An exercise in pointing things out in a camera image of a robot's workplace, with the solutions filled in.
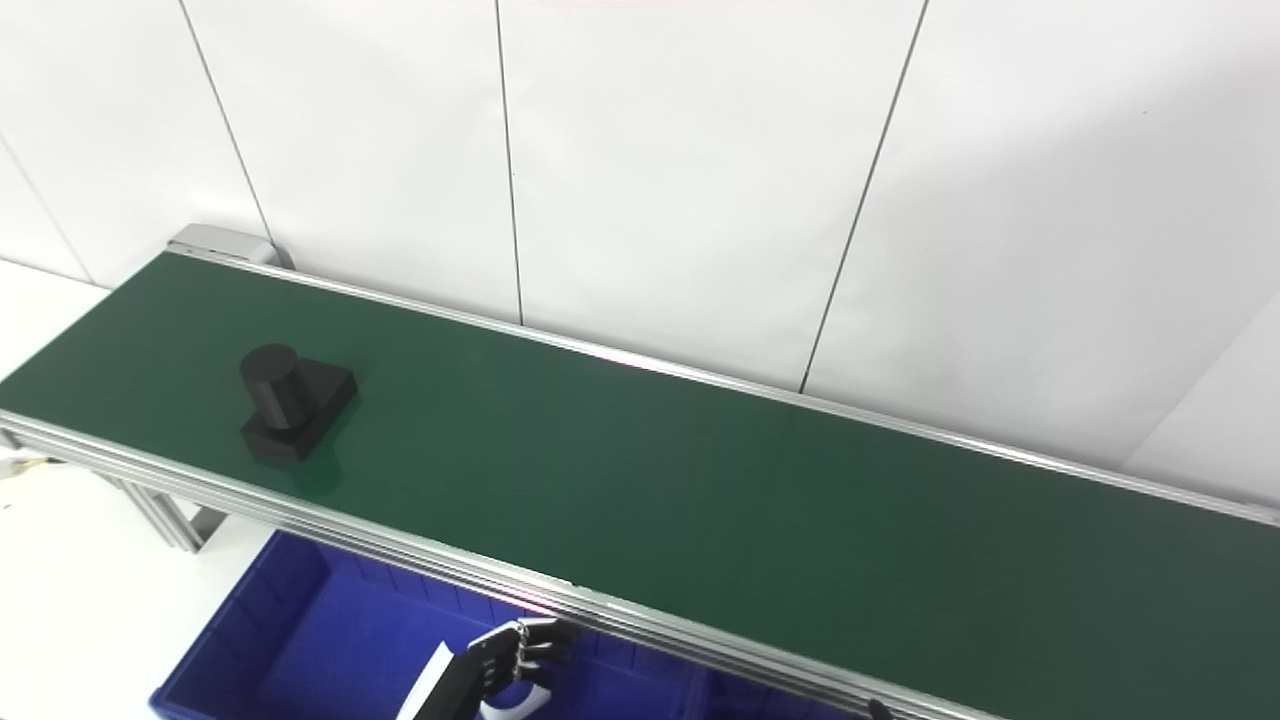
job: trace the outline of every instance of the conveyor leg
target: conveyor leg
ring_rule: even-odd
[[[168,493],[145,488],[120,478],[108,478],[128,496],[142,516],[160,533],[170,547],[186,552],[200,552],[209,536],[214,534],[225,514],[209,507],[201,507],[196,516],[187,519]]]

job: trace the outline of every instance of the blue plastic bin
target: blue plastic bin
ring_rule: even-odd
[[[527,611],[276,533],[151,696],[169,720],[393,720],[443,641]],[[849,715],[588,632],[536,720],[837,720]],[[517,702],[524,692],[508,693]]]

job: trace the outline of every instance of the black object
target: black object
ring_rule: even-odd
[[[351,370],[298,357],[280,343],[251,350],[241,378],[257,407],[241,436],[250,450],[285,460],[305,459],[356,395]]]
[[[872,720],[893,720],[893,714],[878,700],[868,702],[867,711],[870,714]]]

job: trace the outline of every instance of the robotic hand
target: robotic hand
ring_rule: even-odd
[[[476,638],[454,656],[440,643],[397,720],[522,720],[550,700],[550,674],[543,661],[568,662],[577,628],[550,618],[521,618]],[[529,680],[532,692],[518,706],[498,710],[484,701]]]

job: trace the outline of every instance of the white floor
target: white floor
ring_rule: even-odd
[[[0,263],[0,377],[105,295]],[[0,480],[0,717],[154,719],[147,697],[269,534],[228,518],[188,555],[79,468]]]

